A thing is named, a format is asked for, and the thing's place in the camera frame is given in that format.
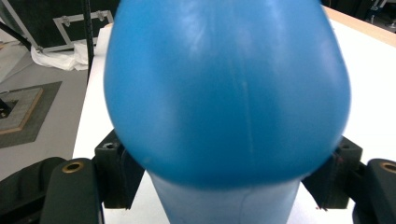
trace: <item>blue balloon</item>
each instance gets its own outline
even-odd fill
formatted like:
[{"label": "blue balloon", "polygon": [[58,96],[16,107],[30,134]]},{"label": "blue balloon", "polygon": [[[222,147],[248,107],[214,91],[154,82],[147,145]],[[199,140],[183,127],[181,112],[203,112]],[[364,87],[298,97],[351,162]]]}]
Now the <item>blue balloon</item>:
[{"label": "blue balloon", "polygon": [[180,185],[302,178],[347,123],[347,70],[322,8],[302,1],[122,1],[105,95],[121,142]]}]

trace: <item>white tabletop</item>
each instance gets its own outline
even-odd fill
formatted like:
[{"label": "white tabletop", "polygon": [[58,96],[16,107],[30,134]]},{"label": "white tabletop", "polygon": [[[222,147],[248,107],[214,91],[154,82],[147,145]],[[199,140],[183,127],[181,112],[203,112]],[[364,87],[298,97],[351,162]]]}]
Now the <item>white tabletop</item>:
[{"label": "white tabletop", "polygon": [[[352,106],[344,136],[363,147],[362,162],[396,161],[396,48],[331,21],[349,72]],[[73,158],[92,158],[94,148],[113,129],[106,110],[103,76],[111,27],[100,31]],[[354,203],[345,210],[318,210],[300,186],[288,223],[352,223]],[[106,223],[169,223],[148,175],[131,210],[105,209]]]}]

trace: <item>black cable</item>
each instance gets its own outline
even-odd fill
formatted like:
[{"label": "black cable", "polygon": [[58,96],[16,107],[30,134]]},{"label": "black cable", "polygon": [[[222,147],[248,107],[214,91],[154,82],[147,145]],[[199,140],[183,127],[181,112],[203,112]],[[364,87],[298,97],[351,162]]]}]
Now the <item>black cable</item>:
[{"label": "black cable", "polygon": [[7,25],[2,23],[1,21],[0,21],[0,29],[2,29],[7,34],[9,34],[12,37],[16,38],[17,40],[19,40],[30,51],[32,44],[27,39],[25,39],[23,36],[21,36],[20,34],[15,32],[13,29],[9,28]]},{"label": "black cable", "polygon": [[93,61],[93,33],[92,33],[92,21],[91,21],[91,6],[90,0],[81,0],[82,13],[84,15],[85,25],[85,37],[87,39],[87,50],[88,50],[88,77],[87,83],[90,80],[90,72]]}]

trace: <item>gray floor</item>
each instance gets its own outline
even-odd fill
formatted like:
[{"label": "gray floor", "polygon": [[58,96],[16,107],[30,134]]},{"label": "gray floor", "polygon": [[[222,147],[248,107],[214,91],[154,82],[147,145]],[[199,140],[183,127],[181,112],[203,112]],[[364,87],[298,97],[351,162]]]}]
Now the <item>gray floor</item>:
[{"label": "gray floor", "polygon": [[0,83],[0,91],[10,91],[62,81],[37,139],[33,143],[0,148],[0,180],[48,157],[72,158],[79,117],[86,90],[87,70],[63,71],[35,64],[27,52]]}]

